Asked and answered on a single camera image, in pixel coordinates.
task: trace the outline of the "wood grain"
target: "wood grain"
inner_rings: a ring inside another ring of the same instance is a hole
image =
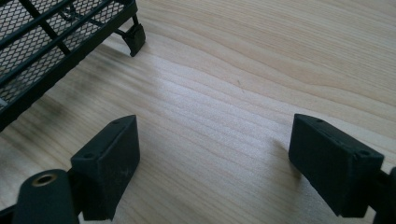
[[[336,217],[288,148],[304,113],[383,153],[384,171],[396,165],[394,0],[137,4],[136,57],[111,36],[0,133],[0,208],[136,114],[141,162],[114,223],[372,223],[371,209]]]

